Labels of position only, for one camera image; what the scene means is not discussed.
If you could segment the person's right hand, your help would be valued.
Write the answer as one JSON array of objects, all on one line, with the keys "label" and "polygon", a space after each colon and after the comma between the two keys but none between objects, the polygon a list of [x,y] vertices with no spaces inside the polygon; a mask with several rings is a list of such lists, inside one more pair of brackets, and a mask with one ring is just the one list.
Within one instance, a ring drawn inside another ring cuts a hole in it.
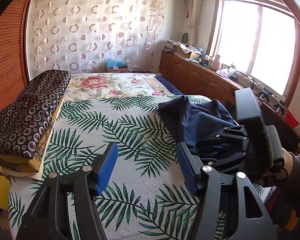
[{"label": "person's right hand", "polygon": [[279,173],[275,174],[277,180],[287,179],[291,174],[294,166],[294,154],[288,152],[284,148],[282,148],[282,153],[284,158],[284,166]]}]

